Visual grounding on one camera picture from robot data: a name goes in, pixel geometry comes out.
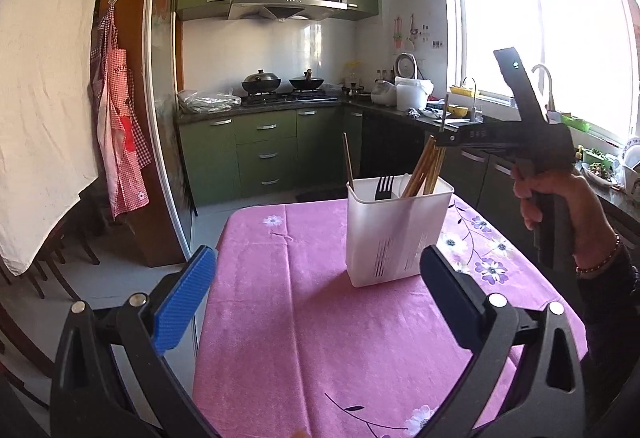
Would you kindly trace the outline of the right forearm black sleeve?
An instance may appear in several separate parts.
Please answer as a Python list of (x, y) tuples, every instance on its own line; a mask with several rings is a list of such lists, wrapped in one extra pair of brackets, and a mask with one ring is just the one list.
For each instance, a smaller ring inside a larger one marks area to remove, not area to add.
[(639, 270), (626, 249), (592, 273), (579, 273), (587, 354), (587, 422), (597, 423), (627, 383), (639, 361)]

